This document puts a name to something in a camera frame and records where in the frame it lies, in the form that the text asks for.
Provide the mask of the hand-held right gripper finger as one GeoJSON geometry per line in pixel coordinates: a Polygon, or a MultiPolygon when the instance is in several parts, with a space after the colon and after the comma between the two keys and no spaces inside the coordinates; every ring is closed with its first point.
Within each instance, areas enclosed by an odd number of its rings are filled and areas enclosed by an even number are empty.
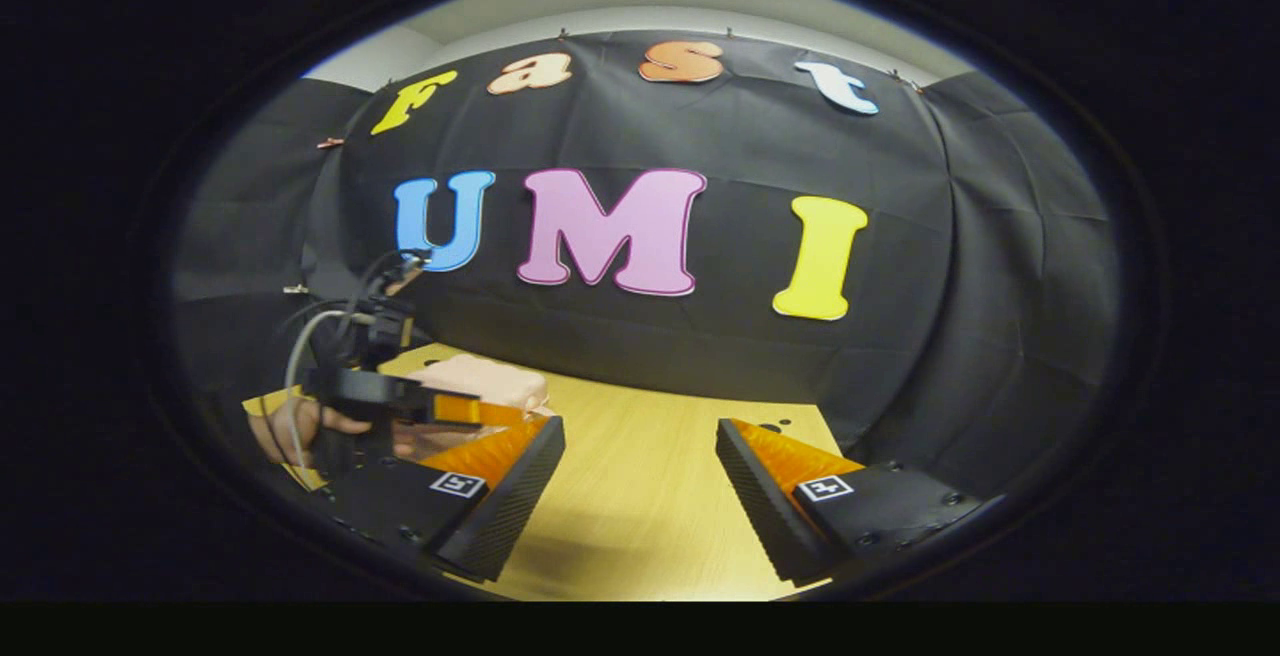
{"type": "Polygon", "coordinates": [[[401,402],[404,410],[398,422],[422,424],[452,424],[458,428],[489,425],[517,425],[529,413],[521,407],[492,404],[472,393],[461,393],[428,387],[412,387],[401,402]]]}

